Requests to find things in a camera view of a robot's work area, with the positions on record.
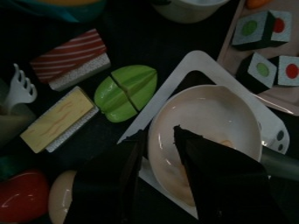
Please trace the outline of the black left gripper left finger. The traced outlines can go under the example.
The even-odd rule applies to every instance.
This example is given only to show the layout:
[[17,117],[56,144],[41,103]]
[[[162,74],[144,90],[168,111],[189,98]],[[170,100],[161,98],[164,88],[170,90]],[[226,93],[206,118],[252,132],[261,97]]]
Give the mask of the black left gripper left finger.
[[62,224],[132,224],[144,149],[145,132],[138,130],[84,164]]

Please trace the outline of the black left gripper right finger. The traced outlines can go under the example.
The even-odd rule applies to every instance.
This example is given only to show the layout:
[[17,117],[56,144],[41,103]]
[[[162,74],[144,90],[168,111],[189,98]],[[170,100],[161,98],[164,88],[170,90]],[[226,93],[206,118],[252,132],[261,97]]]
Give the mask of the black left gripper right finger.
[[173,141],[200,224],[291,224],[269,192],[271,176],[299,181],[299,160],[263,149],[244,153],[176,126]]

